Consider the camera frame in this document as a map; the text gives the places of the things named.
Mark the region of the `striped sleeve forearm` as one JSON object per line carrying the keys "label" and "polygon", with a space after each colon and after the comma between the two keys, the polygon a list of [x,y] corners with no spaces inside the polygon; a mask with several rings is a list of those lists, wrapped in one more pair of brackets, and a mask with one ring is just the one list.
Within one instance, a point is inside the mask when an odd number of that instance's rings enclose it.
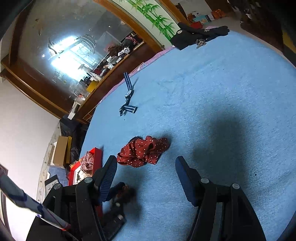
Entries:
{"label": "striped sleeve forearm", "polygon": [[1,170],[0,187],[4,195],[18,207],[29,209],[36,213],[37,217],[63,231],[70,229],[71,225],[47,209],[43,204],[37,202],[20,189],[8,176]]}

